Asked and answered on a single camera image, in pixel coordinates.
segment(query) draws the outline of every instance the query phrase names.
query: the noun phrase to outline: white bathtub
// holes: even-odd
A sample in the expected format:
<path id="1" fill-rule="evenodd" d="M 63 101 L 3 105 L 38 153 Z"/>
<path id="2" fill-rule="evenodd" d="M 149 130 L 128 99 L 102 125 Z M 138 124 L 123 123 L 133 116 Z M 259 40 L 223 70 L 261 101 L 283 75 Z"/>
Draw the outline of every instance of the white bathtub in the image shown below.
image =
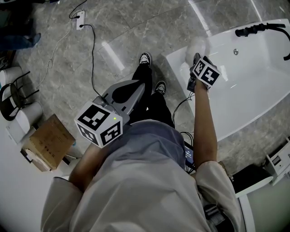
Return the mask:
<path id="1" fill-rule="evenodd" d="M 290 41 L 282 32 L 266 30 L 248 37 L 237 37 L 236 29 L 257 25 L 252 23 L 214 35 L 210 38 L 209 58 L 222 76 L 209 90 L 210 106 L 217 139 L 222 140 L 253 122 L 290 93 Z M 262 22 L 285 24 L 287 19 Z M 185 63 L 184 47 L 166 56 L 185 96 L 189 66 Z M 194 114 L 194 101 L 190 102 Z"/>

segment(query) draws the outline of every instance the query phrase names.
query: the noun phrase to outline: white cloth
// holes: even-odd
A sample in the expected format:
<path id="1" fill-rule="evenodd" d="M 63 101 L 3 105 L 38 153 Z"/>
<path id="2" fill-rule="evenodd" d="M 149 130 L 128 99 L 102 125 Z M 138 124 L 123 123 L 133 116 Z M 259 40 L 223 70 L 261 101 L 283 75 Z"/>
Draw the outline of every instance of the white cloth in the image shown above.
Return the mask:
<path id="1" fill-rule="evenodd" d="M 229 216 L 239 231 L 241 214 L 232 184 L 214 161 L 195 179 L 172 159 L 151 152 L 148 160 L 106 160 L 84 194 L 54 178 L 43 209 L 44 232 L 210 231 L 203 198 Z"/>

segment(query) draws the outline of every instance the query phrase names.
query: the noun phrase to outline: black pants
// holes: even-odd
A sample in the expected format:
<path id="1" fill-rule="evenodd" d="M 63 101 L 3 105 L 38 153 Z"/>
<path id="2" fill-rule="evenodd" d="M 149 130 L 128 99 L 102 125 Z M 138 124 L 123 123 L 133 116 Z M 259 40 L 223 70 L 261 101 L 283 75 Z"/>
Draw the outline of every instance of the black pants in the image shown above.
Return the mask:
<path id="1" fill-rule="evenodd" d="M 130 114 L 129 123 L 145 120 L 145 119 L 153 119 L 167 125 L 174 127 L 174 124 L 171 119 L 171 113 L 166 106 L 165 99 L 163 95 L 159 92 L 152 93 L 152 70 L 146 64 L 141 64 L 137 68 L 136 72 L 132 80 L 141 80 L 145 83 L 145 92 Z"/>

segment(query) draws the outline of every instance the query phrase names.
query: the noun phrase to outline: gray shirt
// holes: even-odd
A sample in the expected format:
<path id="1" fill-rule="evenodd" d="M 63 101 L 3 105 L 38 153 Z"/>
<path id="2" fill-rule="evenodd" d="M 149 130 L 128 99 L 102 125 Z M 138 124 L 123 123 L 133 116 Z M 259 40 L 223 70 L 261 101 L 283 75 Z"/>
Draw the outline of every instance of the gray shirt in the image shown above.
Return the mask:
<path id="1" fill-rule="evenodd" d="M 111 152 L 85 193 L 53 179 L 42 231 L 210 231 L 205 199 L 217 203 L 239 230 L 241 213 L 225 171 L 209 161 L 195 178 L 188 175 L 181 168 L 183 139 L 175 129 L 138 122 Z"/>

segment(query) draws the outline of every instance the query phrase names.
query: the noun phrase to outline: sleeve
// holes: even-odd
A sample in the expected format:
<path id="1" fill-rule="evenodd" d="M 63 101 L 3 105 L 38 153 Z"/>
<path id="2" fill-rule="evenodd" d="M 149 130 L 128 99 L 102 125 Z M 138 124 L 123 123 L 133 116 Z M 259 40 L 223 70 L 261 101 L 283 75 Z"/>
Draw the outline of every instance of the sleeve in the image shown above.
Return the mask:
<path id="1" fill-rule="evenodd" d="M 210 203 L 217 203 L 233 223 L 235 231 L 240 231 L 241 210 L 223 167 L 215 161 L 205 162 L 197 169 L 195 180 L 202 196 Z"/>
<path id="2" fill-rule="evenodd" d="M 41 217 L 42 232 L 69 231 L 71 218 L 82 192 L 69 181 L 55 177 L 51 183 Z"/>

